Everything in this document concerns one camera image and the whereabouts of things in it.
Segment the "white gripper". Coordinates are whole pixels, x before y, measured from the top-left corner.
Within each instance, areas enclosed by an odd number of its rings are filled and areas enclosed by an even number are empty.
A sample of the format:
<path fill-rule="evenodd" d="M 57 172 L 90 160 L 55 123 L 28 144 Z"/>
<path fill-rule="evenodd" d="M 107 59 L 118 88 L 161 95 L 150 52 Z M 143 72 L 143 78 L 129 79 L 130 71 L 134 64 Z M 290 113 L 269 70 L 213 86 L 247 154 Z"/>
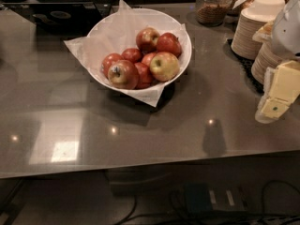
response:
<path fill-rule="evenodd" d="M 271 41 L 274 54 L 285 59 L 300 59 L 300 0 L 289 0 L 275 21 L 267 22 L 252 36 L 254 41 Z M 263 124 L 277 121 L 300 96 L 300 63 L 288 61 L 264 74 L 264 94 L 255 119 Z"/>

